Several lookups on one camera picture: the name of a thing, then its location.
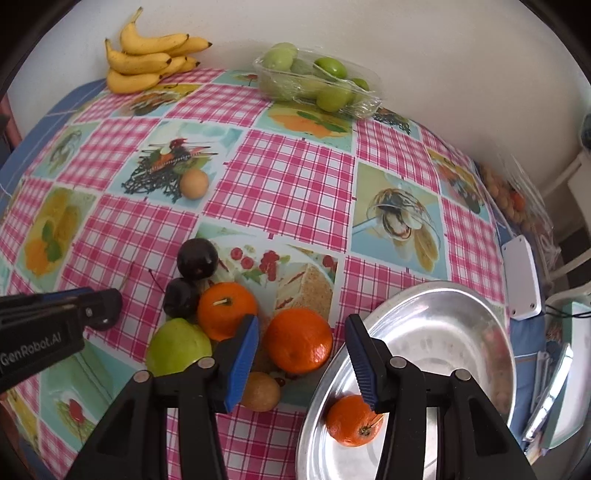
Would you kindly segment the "white plastic box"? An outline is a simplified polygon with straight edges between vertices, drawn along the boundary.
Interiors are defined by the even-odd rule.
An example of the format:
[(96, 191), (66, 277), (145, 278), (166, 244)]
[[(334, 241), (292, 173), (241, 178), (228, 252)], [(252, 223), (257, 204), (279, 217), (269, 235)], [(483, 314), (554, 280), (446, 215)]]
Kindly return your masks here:
[(524, 235), (519, 235), (506, 242), (501, 251), (510, 317), (523, 321), (539, 315), (543, 302), (530, 243)]

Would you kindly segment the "brown longan fruit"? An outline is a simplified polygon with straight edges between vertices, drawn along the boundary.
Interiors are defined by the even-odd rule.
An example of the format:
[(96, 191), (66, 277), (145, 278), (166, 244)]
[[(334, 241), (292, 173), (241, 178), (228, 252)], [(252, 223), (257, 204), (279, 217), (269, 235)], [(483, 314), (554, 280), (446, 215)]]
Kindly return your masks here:
[(242, 405), (253, 412), (267, 412), (280, 403), (280, 385), (263, 372), (249, 374), (242, 394)]

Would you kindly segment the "orange tangerine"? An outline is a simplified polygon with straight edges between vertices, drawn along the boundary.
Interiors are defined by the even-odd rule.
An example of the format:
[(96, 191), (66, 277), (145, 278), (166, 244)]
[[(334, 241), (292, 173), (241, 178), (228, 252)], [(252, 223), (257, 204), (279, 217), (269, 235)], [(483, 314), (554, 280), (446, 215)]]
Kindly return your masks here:
[(263, 347), (280, 370), (305, 375), (321, 368), (332, 352), (332, 328), (308, 308), (283, 310), (273, 317), (263, 336)]
[(197, 323), (205, 335), (217, 342), (235, 336), (245, 315), (257, 315), (256, 297), (235, 282), (221, 282), (200, 296)]
[(377, 414), (361, 395), (339, 398), (325, 415), (325, 428), (332, 439), (346, 447), (369, 444), (379, 433), (384, 415)]

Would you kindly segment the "plastic tray of green fruits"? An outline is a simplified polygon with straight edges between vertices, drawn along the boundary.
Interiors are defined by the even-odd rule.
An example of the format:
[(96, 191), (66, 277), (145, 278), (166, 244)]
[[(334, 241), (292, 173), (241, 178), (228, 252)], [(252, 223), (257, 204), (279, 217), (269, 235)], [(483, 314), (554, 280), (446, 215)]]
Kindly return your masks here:
[(276, 101), (315, 105), (355, 119), (373, 116), (383, 103), (381, 80), (375, 72), (289, 42), (267, 49), (252, 67), (260, 92)]

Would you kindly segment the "yellow banana bunch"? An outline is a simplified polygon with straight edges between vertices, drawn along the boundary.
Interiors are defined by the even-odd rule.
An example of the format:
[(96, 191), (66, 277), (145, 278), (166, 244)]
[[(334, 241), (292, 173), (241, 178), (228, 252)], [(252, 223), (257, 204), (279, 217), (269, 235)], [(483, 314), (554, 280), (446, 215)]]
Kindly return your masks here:
[(200, 65), (193, 54), (212, 46), (208, 40), (186, 33), (140, 35), (137, 20), (142, 13), (139, 7), (120, 30), (119, 49), (108, 38), (104, 40), (106, 87), (113, 94), (141, 93), (172, 75), (190, 72)]

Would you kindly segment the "dark cherry top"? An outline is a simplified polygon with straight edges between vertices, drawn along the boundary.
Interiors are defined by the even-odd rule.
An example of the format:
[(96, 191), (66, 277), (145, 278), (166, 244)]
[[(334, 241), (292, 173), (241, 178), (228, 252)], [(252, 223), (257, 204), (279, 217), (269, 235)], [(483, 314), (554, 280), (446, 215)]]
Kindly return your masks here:
[(177, 269), (187, 280), (211, 277), (218, 264), (218, 253), (211, 241), (202, 238), (186, 240), (177, 252)]

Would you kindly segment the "checkered fruit-print tablecloth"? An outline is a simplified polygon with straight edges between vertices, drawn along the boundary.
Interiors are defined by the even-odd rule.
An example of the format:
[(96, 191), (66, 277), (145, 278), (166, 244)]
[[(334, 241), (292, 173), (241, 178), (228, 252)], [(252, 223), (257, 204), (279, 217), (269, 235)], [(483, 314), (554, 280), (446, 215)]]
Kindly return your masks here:
[[(188, 169), (208, 175), (188, 200)], [(60, 479), (165, 321), (160, 285), (193, 237), (221, 256), (221, 282), (259, 314), (304, 307), (342, 320), (396, 292), (449, 280), (506, 316), (492, 207), (475, 163), (387, 109), (355, 121), (271, 103), (256, 75), (204, 69), (140, 95), (102, 82), (63, 98), (1, 166), (1, 290), (118, 288), (120, 323), (87, 331), (62, 365), (8, 394), (35, 471)]]

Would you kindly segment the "dark cherry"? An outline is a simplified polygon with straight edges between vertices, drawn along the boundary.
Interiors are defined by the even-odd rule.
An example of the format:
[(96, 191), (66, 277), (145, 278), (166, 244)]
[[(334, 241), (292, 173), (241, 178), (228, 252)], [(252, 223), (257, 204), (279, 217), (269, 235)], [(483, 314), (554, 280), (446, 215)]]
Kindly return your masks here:
[(177, 252), (177, 269), (187, 280), (211, 277), (218, 264), (218, 253), (211, 241), (202, 238), (186, 240)]
[(180, 318), (194, 322), (197, 317), (197, 306), (200, 298), (197, 287), (191, 281), (177, 277), (166, 284), (166, 288), (160, 285), (152, 269), (148, 273), (163, 294), (162, 310), (169, 319)]

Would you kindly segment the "white chair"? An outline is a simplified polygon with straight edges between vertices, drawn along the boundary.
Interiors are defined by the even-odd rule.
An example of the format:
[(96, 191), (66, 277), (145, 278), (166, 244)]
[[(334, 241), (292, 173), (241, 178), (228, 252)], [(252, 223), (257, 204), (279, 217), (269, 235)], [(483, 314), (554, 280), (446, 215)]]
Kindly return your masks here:
[[(580, 130), (580, 144), (581, 149), (579, 153), (557, 179), (546, 188), (545, 197), (552, 194), (565, 183), (571, 185), (574, 182), (575, 176), (579, 180), (583, 179), (581, 168), (590, 159), (590, 114), (587, 114), (583, 120)], [(584, 264), (590, 263), (590, 248), (587, 248), (585, 251), (581, 248), (583, 240), (583, 227), (581, 223), (584, 215), (579, 204), (580, 198), (576, 197), (574, 193), (572, 193), (572, 196), (578, 203), (578, 214), (576, 214), (576, 218), (579, 220), (579, 223), (577, 228), (574, 228), (573, 220), (569, 221), (568, 234), (561, 236), (562, 243), (567, 243), (566, 253), (568, 258), (563, 260), (563, 265), (554, 271), (547, 281), (550, 285), (551, 296), (545, 301), (545, 310), (548, 312), (553, 310), (554, 315), (558, 315), (559, 304), (590, 295), (590, 266), (584, 267)], [(567, 278), (569, 289), (558, 292), (555, 290), (554, 282), (562, 277)]]

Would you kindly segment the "green mango fruit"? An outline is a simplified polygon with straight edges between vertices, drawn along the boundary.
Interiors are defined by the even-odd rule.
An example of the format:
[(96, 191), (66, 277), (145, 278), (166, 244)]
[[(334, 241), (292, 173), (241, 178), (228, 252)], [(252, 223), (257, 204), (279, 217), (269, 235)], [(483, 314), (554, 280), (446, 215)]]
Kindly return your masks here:
[(211, 357), (211, 340), (197, 325), (182, 318), (162, 324), (146, 349), (145, 365), (155, 377), (184, 371), (201, 358)]

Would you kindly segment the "book stack at right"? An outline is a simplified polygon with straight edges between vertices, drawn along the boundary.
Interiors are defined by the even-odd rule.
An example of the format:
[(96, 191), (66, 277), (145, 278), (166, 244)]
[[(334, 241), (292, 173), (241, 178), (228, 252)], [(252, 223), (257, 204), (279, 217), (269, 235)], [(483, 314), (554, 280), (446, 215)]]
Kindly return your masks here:
[(529, 418), (521, 433), (530, 463), (575, 436), (590, 405), (590, 305), (546, 308), (546, 349), (536, 356)]

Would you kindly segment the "bag of nuts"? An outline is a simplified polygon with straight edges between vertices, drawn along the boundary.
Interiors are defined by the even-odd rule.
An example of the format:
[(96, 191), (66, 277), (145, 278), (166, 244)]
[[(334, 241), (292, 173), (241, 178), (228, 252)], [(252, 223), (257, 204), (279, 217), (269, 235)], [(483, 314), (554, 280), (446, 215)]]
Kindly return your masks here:
[(494, 211), (501, 214), (511, 233), (531, 235), (538, 253), (553, 265), (560, 254), (554, 225), (539, 190), (519, 162), (510, 157), (502, 159), (497, 169), (484, 163), (476, 166)]

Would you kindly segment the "tan longan fruit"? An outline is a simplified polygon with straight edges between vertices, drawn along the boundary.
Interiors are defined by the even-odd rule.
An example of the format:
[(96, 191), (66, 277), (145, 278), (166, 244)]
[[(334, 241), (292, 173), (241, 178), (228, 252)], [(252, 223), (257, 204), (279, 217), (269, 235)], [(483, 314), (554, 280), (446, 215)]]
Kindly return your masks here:
[(188, 200), (198, 200), (204, 197), (208, 186), (208, 175), (200, 169), (186, 170), (179, 181), (179, 191)]

